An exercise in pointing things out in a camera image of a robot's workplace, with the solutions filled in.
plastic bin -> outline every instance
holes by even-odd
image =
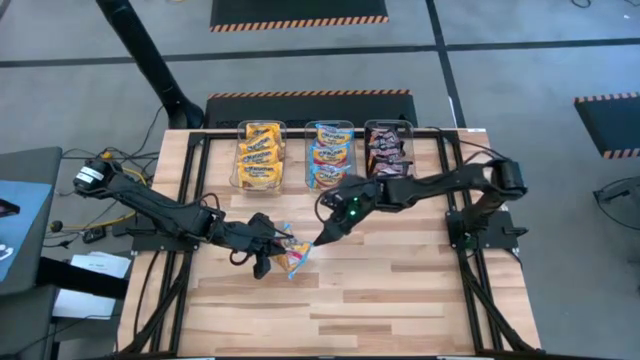
[[[322,146],[322,144],[317,141],[318,125],[333,127],[340,132],[351,132],[351,139],[345,145]],[[346,163],[338,166],[338,168],[342,168],[344,170],[339,171],[335,168],[322,167],[314,164],[313,155],[311,154],[314,147],[336,152],[343,151],[344,149],[344,151],[346,151]],[[337,186],[340,183],[342,176],[356,174],[358,172],[358,167],[356,165],[356,143],[354,139],[353,123],[346,120],[323,120],[307,123],[305,126],[305,182],[310,190],[324,191]]]
[[[392,136],[379,139],[381,144],[372,145],[371,137],[384,132],[394,132],[399,141],[399,153],[392,154],[396,150],[385,148],[392,143]],[[414,175],[415,155],[413,151],[413,125],[405,120],[369,120],[364,124],[364,151],[365,169],[367,178],[373,176],[407,176]],[[372,146],[378,146],[375,151],[387,151],[387,156],[371,156]]]
[[[282,174],[281,176],[277,179],[277,181],[273,181],[273,182],[265,182],[263,184],[260,184],[259,186],[251,186],[247,183],[242,183],[240,181],[239,178],[239,167],[240,167],[240,163],[242,163],[243,161],[247,160],[247,158],[242,158],[243,156],[243,151],[240,147],[240,144],[244,144],[246,143],[248,140],[251,139],[247,139],[247,135],[248,135],[248,127],[247,125],[279,125],[280,126],[280,131],[279,134],[276,134],[276,142],[278,143],[279,146],[279,153],[278,153],[278,161],[282,163]],[[233,164],[231,166],[233,166],[233,171],[231,173],[231,177],[229,178],[229,183],[231,184],[231,186],[237,188],[239,191],[243,192],[243,193],[279,193],[281,186],[282,186],[282,181],[284,179],[284,172],[285,172],[285,156],[286,156],[286,141],[287,141],[287,128],[285,126],[285,124],[282,121],[277,121],[277,120],[245,120],[242,121],[240,124],[238,124],[238,143],[236,146],[236,154],[234,157],[234,161]],[[249,165],[249,164],[245,164],[246,166],[255,166],[255,167],[263,167],[263,168],[267,168],[267,167],[272,167],[273,164],[256,164],[256,165]]]

black pole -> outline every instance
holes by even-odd
[[[169,116],[171,129],[198,129],[204,113],[184,95],[129,0],[96,0]]]

black floor mat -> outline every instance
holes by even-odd
[[[384,0],[213,0],[214,32],[388,22]]]
[[[207,101],[205,128],[234,129],[243,120],[281,120],[289,128],[314,120],[349,120],[358,128],[370,119],[399,118],[417,125],[409,90],[216,93]]]
[[[593,143],[607,159],[640,155],[640,95],[607,94],[576,98],[576,110]]]

clear plastic container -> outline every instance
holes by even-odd
[[[387,133],[388,136],[383,137],[381,134],[384,133]],[[367,178],[372,176],[415,176],[413,125],[410,122],[405,120],[369,120],[364,124],[364,144],[364,165]],[[376,157],[372,156],[372,152],[385,155]]]
[[[252,129],[264,129],[264,127],[268,127],[269,125],[278,125],[280,127],[279,131],[277,131],[277,133],[275,134],[275,142],[276,145],[278,146],[278,151],[277,151],[277,161],[282,163],[282,171],[280,173],[280,176],[277,177],[276,180],[271,181],[271,182],[264,182],[264,183],[250,183],[250,182],[243,182],[240,180],[240,164],[242,164],[243,161],[246,161],[246,157],[243,157],[243,155],[245,155],[245,151],[243,151],[243,148],[241,147],[241,144],[245,144],[244,146],[247,148],[245,149],[248,153],[253,153],[255,154],[256,152],[250,151],[251,146],[246,146],[247,141],[254,139],[257,136],[261,136],[263,134],[260,134],[260,131],[252,131],[253,133],[250,134],[250,128]],[[287,127],[285,126],[285,124],[282,121],[277,121],[277,120],[245,120],[243,122],[241,122],[240,124],[238,124],[238,143],[236,146],[236,154],[234,157],[234,161],[233,164],[231,166],[233,166],[233,171],[231,172],[231,177],[229,178],[229,183],[231,184],[231,186],[239,189],[241,192],[244,193],[279,193],[281,186],[282,186],[282,181],[284,179],[284,171],[285,171],[285,155],[286,155],[286,141],[287,141]],[[261,168],[273,168],[274,164],[255,164],[255,165],[250,165],[250,164],[245,164],[244,166],[246,167],[254,167],[254,170],[259,170],[256,169],[258,167]]]
[[[331,143],[322,143],[318,141],[318,125],[335,128],[338,133],[336,138],[329,140],[341,142],[343,136],[350,133],[350,140],[341,145],[332,145]],[[305,182],[309,189],[315,191],[323,191],[337,186],[342,177],[349,174],[356,174],[358,167],[356,166],[356,142],[353,123],[346,120],[323,120],[311,121],[305,126]],[[346,162],[337,166],[319,166],[314,164],[312,148],[327,149],[327,151],[335,151],[338,154],[346,152]]]

yellow snack bag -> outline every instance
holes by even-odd
[[[273,132],[273,135],[278,144],[282,143],[280,137],[280,124],[278,123],[249,123],[247,124],[247,139],[254,138],[258,135],[262,135],[268,131]]]
[[[254,151],[265,150],[276,145],[276,139],[273,135],[273,131],[269,130],[261,135],[258,135],[252,139],[247,140],[245,143],[240,144],[240,150],[242,154],[248,154]]]
[[[282,162],[269,165],[238,164],[238,180],[244,189],[279,185],[282,180]]]
[[[341,167],[347,163],[349,152],[347,144],[331,147],[311,146],[310,150],[314,165]]]
[[[262,165],[275,164],[280,160],[280,147],[274,145],[266,150],[254,151],[238,157],[238,164]]]
[[[316,125],[320,146],[337,146],[347,144],[353,138],[353,129],[338,129],[333,126]]]

